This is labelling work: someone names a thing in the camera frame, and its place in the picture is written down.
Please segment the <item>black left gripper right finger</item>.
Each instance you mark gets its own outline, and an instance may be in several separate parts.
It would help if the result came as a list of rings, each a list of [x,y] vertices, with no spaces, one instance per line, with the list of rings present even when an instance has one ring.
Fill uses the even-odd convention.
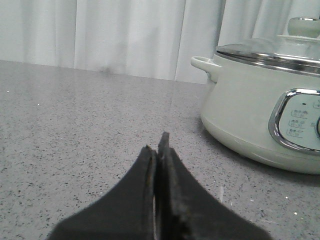
[[[193,177],[169,133],[158,144],[155,229],[159,240],[270,240],[261,227],[228,209]]]

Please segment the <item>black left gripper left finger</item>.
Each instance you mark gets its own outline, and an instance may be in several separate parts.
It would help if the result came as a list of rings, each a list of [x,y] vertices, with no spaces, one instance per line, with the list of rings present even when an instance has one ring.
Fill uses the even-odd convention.
[[[62,220],[48,239],[154,239],[156,166],[156,151],[143,147],[120,182],[89,207]]]

